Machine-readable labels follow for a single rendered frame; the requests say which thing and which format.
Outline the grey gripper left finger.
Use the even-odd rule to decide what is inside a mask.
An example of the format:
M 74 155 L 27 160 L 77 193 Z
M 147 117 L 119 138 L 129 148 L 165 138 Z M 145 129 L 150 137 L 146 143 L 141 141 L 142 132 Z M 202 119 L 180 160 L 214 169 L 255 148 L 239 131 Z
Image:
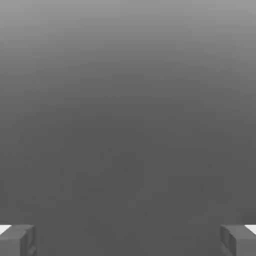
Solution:
M 0 224 L 0 256 L 38 256 L 36 226 Z

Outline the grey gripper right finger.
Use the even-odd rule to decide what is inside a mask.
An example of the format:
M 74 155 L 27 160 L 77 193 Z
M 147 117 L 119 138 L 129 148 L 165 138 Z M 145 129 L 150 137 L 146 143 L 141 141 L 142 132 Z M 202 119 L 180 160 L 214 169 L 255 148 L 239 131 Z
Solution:
M 221 225 L 219 235 L 224 256 L 256 256 L 256 224 Z

